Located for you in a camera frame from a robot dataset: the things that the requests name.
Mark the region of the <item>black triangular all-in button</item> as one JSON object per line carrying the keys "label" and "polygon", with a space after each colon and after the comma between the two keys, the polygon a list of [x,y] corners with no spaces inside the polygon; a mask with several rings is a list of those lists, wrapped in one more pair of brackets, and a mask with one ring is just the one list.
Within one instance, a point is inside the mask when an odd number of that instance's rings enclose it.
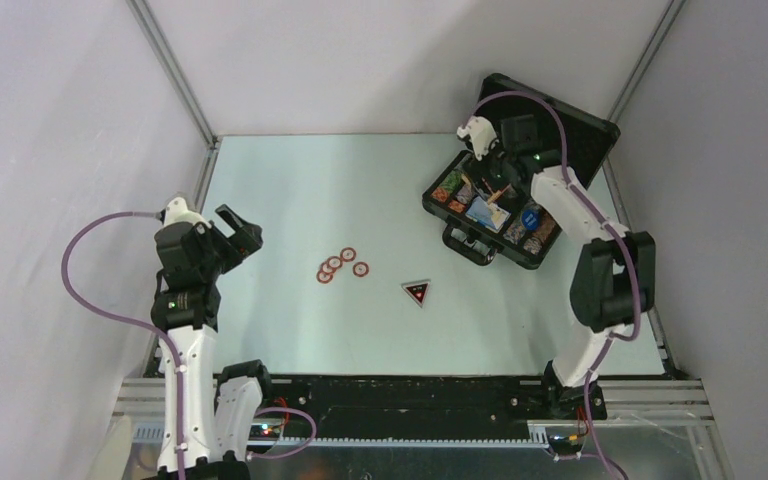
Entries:
{"label": "black triangular all-in button", "polygon": [[430,279],[414,280],[400,285],[401,289],[419,308],[424,307],[430,286]]}

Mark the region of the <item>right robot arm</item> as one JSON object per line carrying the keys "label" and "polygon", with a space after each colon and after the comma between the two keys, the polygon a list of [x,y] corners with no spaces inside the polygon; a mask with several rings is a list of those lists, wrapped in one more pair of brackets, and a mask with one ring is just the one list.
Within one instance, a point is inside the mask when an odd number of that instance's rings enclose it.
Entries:
{"label": "right robot arm", "polygon": [[653,237],[634,232],[597,205],[569,164],[569,146],[560,117],[559,159],[532,160],[524,173],[503,177],[509,186],[526,186],[528,196],[550,214],[581,248],[569,302],[576,320],[571,338],[547,366],[541,392],[545,411],[566,418],[580,406],[592,418],[593,389],[611,347],[641,333],[642,316],[655,297]]}

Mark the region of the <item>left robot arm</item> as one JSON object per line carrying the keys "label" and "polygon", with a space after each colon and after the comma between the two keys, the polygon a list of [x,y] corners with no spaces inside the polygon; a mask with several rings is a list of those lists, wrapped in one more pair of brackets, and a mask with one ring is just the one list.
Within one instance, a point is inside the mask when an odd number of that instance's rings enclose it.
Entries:
{"label": "left robot arm", "polygon": [[154,236],[166,284],[151,309],[166,388],[159,479],[249,478],[247,430],[254,416],[268,414],[276,403],[262,361],[214,372],[221,302],[217,280],[263,245],[260,226],[226,205],[215,212],[231,235],[175,197],[161,212],[162,226]]}

